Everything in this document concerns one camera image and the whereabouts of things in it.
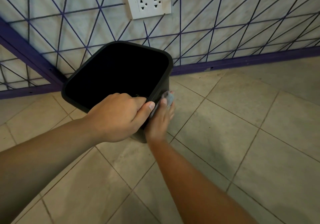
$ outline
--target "trash can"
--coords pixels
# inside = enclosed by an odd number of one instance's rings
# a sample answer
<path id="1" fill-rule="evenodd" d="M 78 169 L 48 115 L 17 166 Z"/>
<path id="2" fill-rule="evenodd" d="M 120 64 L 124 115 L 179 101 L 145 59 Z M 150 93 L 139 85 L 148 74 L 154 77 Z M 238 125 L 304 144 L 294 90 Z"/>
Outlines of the trash can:
<path id="1" fill-rule="evenodd" d="M 146 97 L 157 103 L 169 90 L 173 60 L 169 53 L 126 41 L 114 41 L 100 48 L 66 81 L 62 97 L 88 113 L 113 93 Z M 134 138 L 145 142 L 145 122 Z"/>

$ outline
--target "wall socket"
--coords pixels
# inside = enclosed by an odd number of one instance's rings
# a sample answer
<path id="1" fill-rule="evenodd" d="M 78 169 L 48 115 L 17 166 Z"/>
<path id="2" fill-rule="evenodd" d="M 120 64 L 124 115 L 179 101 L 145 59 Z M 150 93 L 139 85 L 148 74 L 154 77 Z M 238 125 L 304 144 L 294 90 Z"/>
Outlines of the wall socket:
<path id="1" fill-rule="evenodd" d="M 133 19 L 171 13 L 171 0 L 128 0 Z"/>

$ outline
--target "cleaning cloth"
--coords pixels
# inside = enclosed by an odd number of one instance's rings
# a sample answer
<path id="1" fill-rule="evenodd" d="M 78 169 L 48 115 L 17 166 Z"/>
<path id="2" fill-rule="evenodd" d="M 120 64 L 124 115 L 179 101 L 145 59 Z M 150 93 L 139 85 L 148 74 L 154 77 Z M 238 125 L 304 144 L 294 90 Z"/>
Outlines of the cleaning cloth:
<path id="1" fill-rule="evenodd" d="M 155 105 L 153 111 L 151 112 L 151 114 L 150 114 L 150 116 L 149 116 L 150 118 L 153 117 L 153 114 L 155 113 L 155 111 L 156 111 L 157 108 L 158 108 L 158 105 L 160 104 L 160 101 L 161 101 L 162 99 L 164 99 L 164 98 L 167 99 L 167 108 L 169 108 L 169 107 L 171 106 L 172 102 L 174 101 L 174 95 L 173 95 L 172 93 L 170 93 L 169 91 L 164 92 L 164 93 L 162 94 L 162 96 L 161 96 L 161 99 L 158 101 L 158 103 Z"/>

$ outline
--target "white electrical outlet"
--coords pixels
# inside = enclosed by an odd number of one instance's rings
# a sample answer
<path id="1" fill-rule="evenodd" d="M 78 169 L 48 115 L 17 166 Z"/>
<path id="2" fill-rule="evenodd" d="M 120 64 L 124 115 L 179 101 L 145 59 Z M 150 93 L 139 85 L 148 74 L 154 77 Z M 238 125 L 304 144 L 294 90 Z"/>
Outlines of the white electrical outlet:
<path id="1" fill-rule="evenodd" d="M 171 0 L 128 0 L 133 19 L 171 13 Z"/>

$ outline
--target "hand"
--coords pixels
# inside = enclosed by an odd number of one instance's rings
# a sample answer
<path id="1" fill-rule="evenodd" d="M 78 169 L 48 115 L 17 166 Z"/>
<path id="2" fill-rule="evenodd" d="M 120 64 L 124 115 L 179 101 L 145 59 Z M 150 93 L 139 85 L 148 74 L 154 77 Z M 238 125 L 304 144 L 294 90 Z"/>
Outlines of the hand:
<path id="1" fill-rule="evenodd" d="M 167 129 L 170 120 L 174 116 L 174 102 L 167 109 L 167 99 L 162 99 L 154 116 L 149 121 L 145 129 L 146 141 L 148 144 L 167 141 Z"/>
<path id="2" fill-rule="evenodd" d="M 95 105 L 83 118 L 93 127 L 98 141 L 122 141 L 135 133 L 154 109 L 154 102 L 144 97 L 114 93 Z"/>

